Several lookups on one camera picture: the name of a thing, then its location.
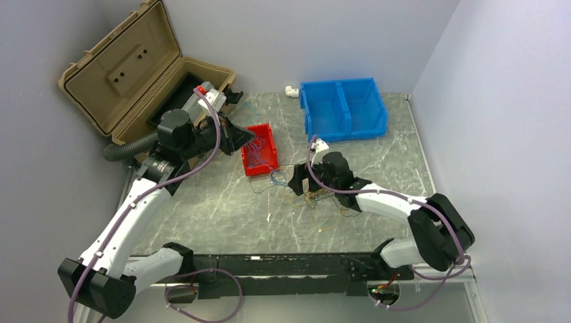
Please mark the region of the white pipe elbow fitting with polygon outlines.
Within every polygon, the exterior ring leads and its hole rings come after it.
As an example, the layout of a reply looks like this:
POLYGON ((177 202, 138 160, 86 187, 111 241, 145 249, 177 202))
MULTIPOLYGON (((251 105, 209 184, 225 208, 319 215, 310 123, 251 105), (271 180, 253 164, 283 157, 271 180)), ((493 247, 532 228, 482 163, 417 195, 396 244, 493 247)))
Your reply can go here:
POLYGON ((287 97, 289 98, 299 98, 300 97, 300 90, 298 88, 294 88, 290 85, 287 85, 284 89, 284 92, 287 97))

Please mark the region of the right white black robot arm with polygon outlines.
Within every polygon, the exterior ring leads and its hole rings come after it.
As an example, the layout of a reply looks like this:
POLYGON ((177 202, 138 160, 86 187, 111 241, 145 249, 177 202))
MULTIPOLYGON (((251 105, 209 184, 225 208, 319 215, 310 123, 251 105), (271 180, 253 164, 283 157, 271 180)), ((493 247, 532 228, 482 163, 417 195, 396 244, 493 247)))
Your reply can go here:
POLYGON ((473 232, 447 196, 409 196, 387 190, 354 176, 338 151, 326 153, 320 163, 295 165, 288 187, 300 196, 305 193, 304 180, 310 192, 323 188, 344 207, 382 215, 410 229, 411 237, 390 238, 373 251, 371 270, 379 279, 389 278, 397 268, 419 263, 444 272, 464 260, 465 251, 475 242, 473 232))

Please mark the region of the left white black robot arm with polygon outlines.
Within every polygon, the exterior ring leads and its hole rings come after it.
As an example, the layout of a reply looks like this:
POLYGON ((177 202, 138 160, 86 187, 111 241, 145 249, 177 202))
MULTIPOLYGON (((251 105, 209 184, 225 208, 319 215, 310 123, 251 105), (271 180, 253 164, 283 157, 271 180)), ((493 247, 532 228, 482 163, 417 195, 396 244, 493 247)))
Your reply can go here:
POLYGON ((58 268, 70 297, 68 321, 73 321, 77 303, 103 317, 118 318, 138 293, 154 283, 168 277, 183 283, 197 274, 193 251, 175 242, 136 262, 129 262, 129 257, 152 217, 180 183, 208 163, 190 169, 191 158, 209 153, 212 159, 219 151, 231 155, 255 137, 252 131, 233 124, 223 112, 213 112, 198 126, 184 110, 164 113, 151 153, 119 210, 78 259, 66 258, 58 268))

